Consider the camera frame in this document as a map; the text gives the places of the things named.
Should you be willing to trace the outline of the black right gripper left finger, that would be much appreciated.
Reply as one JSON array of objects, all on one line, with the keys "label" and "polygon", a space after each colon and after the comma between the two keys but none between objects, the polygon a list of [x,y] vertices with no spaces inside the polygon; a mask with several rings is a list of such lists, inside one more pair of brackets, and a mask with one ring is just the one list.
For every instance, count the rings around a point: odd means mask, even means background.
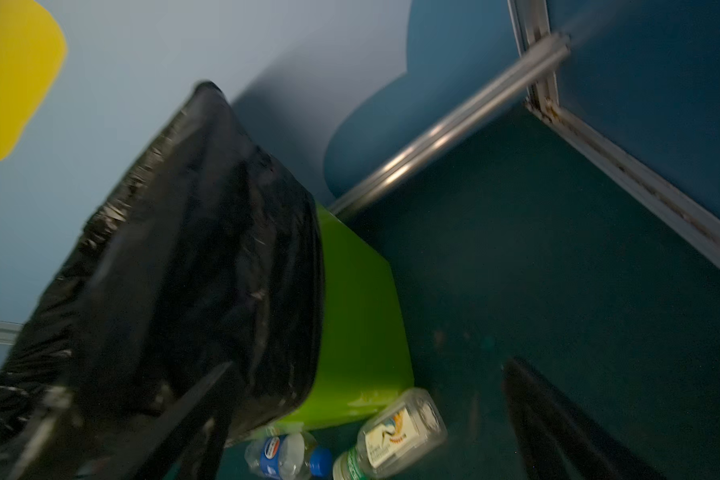
[{"label": "black right gripper left finger", "polygon": [[227,395],[236,382],[230,362],[217,365],[93,477],[163,479],[179,462],[177,479],[214,479],[234,407]]}]

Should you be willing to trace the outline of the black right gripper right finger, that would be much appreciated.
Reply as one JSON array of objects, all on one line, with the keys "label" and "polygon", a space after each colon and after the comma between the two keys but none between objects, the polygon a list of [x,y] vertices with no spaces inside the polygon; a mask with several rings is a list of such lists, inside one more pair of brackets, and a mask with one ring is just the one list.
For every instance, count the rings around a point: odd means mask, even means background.
[{"label": "black right gripper right finger", "polygon": [[529,362],[503,366],[502,388],[518,452],[530,479],[568,479],[571,464],[584,479],[663,479],[613,438]]}]

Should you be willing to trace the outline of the cream label bottle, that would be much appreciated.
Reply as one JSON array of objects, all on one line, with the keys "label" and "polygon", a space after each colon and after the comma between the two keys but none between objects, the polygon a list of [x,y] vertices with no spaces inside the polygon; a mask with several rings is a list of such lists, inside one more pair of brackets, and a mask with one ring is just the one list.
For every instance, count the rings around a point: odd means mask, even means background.
[{"label": "cream label bottle", "polygon": [[355,445],[334,462],[332,477],[386,479],[445,442],[448,431],[430,393],[410,388],[360,429]]}]

